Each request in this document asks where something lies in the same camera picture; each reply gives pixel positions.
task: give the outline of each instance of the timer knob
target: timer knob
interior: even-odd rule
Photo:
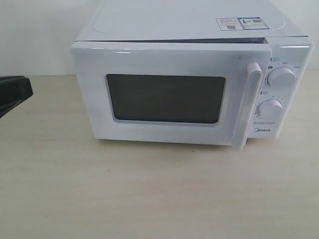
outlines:
[[[268,84],[271,87],[290,87],[296,82],[294,72],[288,67],[280,67],[272,71],[268,76]]]
[[[266,120],[277,120],[282,115],[283,111],[282,104],[277,100],[265,101],[258,107],[258,113]]]

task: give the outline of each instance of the table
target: table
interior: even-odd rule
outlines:
[[[318,78],[241,152],[96,140],[75,77],[31,78],[0,120],[0,238],[318,238]]]

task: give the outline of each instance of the microwave oven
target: microwave oven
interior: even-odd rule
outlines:
[[[98,139],[279,134],[313,43],[266,0],[104,0],[71,54]]]

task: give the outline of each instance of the midea logo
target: midea logo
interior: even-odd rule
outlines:
[[[255,128],[255,132],[270,132],[270,129]]]

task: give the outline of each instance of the label sticker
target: label sticker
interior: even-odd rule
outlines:
[[[269,29],[260,17],[239,17],[238,20],[245,30]]]
[[[216,18],[218,25],[222,31],[242,31],[243,26],[238,18]]]

